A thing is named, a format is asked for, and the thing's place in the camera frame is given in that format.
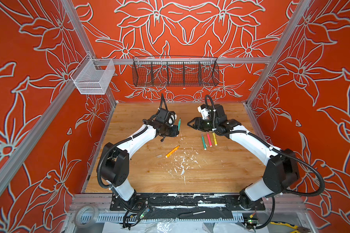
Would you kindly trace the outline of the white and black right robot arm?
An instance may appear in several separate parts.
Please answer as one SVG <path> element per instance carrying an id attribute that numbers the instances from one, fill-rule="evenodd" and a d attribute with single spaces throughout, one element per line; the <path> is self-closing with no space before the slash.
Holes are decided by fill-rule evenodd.
<path id="1" fill-rule="evenodd" d="M 215 133 L 240 144 L 255 155 L 264 165 L 262 178 L 245 187 L 239 193 L 239 205 L 250 209 L 263 197 L 283 193 L 299 179 L 295 153 L 290 149 L 275 147 L 247 130 L 239 121 L 228 119 L 223 106 L 206 104 L 198 107 L 201 117 L 195 117 L 187 125 L 202 132 Z"/>

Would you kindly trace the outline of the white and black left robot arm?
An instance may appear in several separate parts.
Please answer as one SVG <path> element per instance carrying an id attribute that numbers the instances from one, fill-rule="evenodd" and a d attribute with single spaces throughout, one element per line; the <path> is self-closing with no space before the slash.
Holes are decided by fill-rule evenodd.
<path id="1" fill-rule="evenodd" d="M 152 117 L 144 119 L 140 129 L 128 138 L 115 144 L 107 143 L 96 168 L 100 187 L 112 190 L 126 203 L 131 202 L 136 190 L 128 180 L 130 159 L 142 146 L 158 136 L 162 138 L 161 141 L 166 137 L 177 137 L 176 119 L 174 111 L 160 108 Z"/>

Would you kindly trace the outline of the yellow highlighter pen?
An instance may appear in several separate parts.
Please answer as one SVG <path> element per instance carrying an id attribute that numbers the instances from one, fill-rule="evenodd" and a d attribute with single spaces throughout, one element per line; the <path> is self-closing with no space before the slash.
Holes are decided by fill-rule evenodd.
<path id="1" fill-rule="evenodd" d="M 212 133 L 212 135 L 213 135 L 214 145 L 215 145 L 215 146 L 218 146 L 218 142 L 217 142 L 216 134 L 213 132 L 213 133 Z"/>

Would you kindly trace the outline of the pink highlighter pen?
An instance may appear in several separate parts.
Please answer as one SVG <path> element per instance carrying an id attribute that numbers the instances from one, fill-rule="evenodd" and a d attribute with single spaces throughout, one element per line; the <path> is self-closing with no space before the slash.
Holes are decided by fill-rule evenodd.
<path id="1" fill-rule="evenodd" d="M 209 134 L 209 133 L 207 133 L 207 139 L 208 139 L 208 144 L 209 144 L 209 146 L 212 147 L 212 146 L 213 146 L 213 143 L 212 143 L 212 140 L 211 140 L 211 137 L 210 137 L 210 134 Z"/>

